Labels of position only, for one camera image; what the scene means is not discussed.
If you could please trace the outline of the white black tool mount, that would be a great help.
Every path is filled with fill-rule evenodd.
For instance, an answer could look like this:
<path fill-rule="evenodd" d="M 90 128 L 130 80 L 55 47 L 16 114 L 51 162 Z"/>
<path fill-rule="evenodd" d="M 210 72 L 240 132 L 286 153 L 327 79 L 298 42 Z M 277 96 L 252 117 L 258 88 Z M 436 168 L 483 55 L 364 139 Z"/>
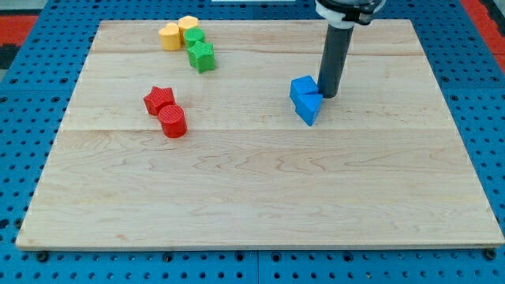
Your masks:
<path fill-rule="evenodd" d="M 333 28 L 369 25 L 386 0 L 315 0 L 316 12 Z"/>

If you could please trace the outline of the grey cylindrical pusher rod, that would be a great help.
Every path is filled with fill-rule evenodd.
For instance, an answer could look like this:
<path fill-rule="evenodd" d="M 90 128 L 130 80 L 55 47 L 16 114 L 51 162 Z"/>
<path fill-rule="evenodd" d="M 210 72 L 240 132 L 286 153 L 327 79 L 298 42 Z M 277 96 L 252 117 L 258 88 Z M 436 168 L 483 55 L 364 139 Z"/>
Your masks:
<path fill-rule="evenodd" d="M 317 85 L 325 99 L 337 95 L 354 29 L 327 27 Z"/>

